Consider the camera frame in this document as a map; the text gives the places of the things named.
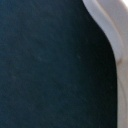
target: dark blue surface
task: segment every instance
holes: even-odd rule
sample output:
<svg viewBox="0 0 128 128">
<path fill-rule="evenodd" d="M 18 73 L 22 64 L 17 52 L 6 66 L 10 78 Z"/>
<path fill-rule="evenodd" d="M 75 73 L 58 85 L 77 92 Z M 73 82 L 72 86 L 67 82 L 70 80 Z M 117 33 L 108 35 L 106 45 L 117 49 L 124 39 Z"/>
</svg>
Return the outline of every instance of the dark blue surface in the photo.
<svg viewBox="0 0 128 128">
<path fill-rule="evenodd" d="M 0 1 L 0 128 L 116 128 L 116 86 L 81 0 Z"/>
</svg>

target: white fabric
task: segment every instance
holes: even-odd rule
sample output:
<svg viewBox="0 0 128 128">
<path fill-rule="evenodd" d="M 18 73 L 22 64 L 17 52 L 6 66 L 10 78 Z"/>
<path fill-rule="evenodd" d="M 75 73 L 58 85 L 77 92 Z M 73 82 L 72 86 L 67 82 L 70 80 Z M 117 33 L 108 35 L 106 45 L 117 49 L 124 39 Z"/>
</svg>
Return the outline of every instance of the white fabric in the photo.
<svg viewBox="0 0 128 128">
<path fill-rule="evenodd" d="M 118 128 L 128 128 L 128 0 L 83 0 L 114 51 L 118 74 Z"/>
</svg>

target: clothing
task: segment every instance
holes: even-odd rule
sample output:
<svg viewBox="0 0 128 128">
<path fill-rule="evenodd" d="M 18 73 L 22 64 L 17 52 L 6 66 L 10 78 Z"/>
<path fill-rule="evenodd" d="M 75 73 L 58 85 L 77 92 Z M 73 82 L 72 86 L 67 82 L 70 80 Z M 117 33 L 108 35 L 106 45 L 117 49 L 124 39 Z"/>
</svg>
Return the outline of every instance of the clothing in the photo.
<svg viewBox="0 0 128 128">
<path fill-rule="evenodd" d="M 116 128 L 110 44 L 79 0 L 0 1 L 0 127 Z"/>
<path fill-rule="evenodd" d="M 128 127 L 128 2 L 83 0 L 112 46 L 118 81 L 118 128 Z"/>
</svg>

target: dark navy fabric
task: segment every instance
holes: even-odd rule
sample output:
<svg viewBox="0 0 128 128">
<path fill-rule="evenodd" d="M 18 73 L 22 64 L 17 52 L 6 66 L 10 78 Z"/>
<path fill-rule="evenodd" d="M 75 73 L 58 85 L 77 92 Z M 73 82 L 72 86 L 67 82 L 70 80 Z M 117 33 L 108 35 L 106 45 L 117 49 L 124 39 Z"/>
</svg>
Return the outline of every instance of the dark navy fabric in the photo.
<svg viewBox="0 0 128 128">
<path fill-rule="evenodd" d="M 0 128 L 116 128 L 116 81 L 82 0 L 0 0 Z"/>
</svg>

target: curved edge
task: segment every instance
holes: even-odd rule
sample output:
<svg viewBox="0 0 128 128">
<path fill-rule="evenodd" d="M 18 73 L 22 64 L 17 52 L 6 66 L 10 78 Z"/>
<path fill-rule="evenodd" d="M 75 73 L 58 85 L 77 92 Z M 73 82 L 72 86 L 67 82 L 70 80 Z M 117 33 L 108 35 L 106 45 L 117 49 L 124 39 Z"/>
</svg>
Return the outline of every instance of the curved edge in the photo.
<svg viewBox="0 0 128 128">
<path fill-rule="evenodd" d="M 83 0 L 83 2 L 91 16 L 102 28 L 108 40 L 110 41 L 116 62 L 118 63 L 122 58 L 123 43 L 115 24 L 111 21 L 111 18 L 109 15 L 107 15 L 97 0 Z"/>
</svg>

